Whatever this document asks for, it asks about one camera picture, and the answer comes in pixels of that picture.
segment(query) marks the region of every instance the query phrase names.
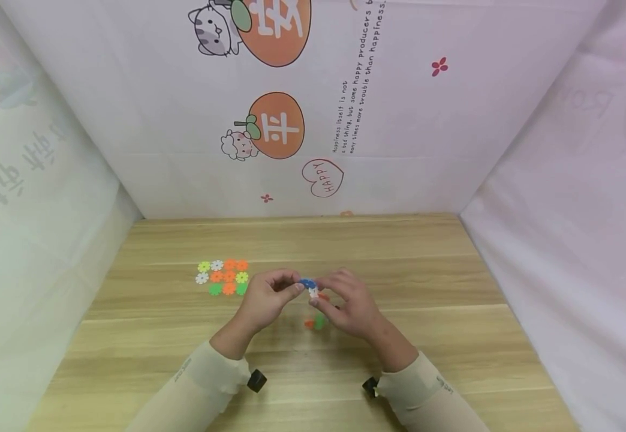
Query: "hand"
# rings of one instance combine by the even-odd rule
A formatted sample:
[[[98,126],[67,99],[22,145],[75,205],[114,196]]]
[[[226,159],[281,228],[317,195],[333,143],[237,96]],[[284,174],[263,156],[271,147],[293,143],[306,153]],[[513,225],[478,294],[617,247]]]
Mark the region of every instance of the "hand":
[[[277,269],[255,274],[248,284],[234,319],[245,324],[253,334],[274,322],[284,306],[303,292],[301,277],[292,269]]]
[[[326,315],[339,330],[369,341],[386,321],[378,310],[366,284],[348,269],[341,268],[325,277],[317,278],[321,289],[336,292],[345,304],[335,308],[325,299],[311,299],[309,304]]]
[[[419,351],[380,313],[371,292],[352,272],[341,268],[316,279],[316,283],[336,292],[345,304],[340,309],[325,299],[311,299],[309,304],[339,330],[368,342],[385,372],[399,372],[416,361]]]
[[[303,292],[299,273],[290,269],[255,274],[241,306],[211,338],[210,345],[228,359],[239,360],[255,333],[272,324],[284,306]]]

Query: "wooden table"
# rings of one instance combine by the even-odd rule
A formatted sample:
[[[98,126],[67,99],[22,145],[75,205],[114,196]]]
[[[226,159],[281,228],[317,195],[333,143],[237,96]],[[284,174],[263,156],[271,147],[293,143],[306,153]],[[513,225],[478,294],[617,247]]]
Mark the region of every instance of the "wooden table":
[[[30,431],[122,431],[145,401],[239,306],[195,283],[202,260],[245,259],[250,273],[316,277],[344,265],[492,432],[577,431],[498,287],[454,215],[144,220],[128,235]],[[363,342],[304,326],[301,295],[246,358],[268,378],[236,395],[211,431],[396,431]]]

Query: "beige sleeve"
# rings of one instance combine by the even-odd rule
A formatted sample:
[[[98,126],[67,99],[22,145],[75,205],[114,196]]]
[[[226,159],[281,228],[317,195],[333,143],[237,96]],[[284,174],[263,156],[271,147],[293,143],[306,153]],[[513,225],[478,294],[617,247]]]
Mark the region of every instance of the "beige sleeve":
[[[244,359],[227,359],[206,341],[136,414],[126,431],[202,432],[250,376]]]
[[[390,401],[409,432],[489,432],[484,422],[419,352],[397,373],[384,373],[378,394]]]

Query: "white flower piece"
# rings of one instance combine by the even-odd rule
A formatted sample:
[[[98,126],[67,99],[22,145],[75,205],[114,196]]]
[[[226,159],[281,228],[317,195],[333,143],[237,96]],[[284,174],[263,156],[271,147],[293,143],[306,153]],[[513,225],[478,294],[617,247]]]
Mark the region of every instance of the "white flower piece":
[[[195,275],[195,283],[198,285],[203,285],[203,283],[207,282],[210,279],[207,273],[201,272]]]

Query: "fabric wall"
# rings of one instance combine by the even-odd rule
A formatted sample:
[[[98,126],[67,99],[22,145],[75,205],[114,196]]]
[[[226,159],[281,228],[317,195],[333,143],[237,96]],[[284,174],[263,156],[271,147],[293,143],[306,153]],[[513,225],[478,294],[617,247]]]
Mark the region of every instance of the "fabric wall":
[[[583,430],[626,432],[626,0],[462,218]]]
[[[0,0],[149,218],[457,212],[603,3]]]
[[[0,9],[0,432],[24,429],[137,217]]]

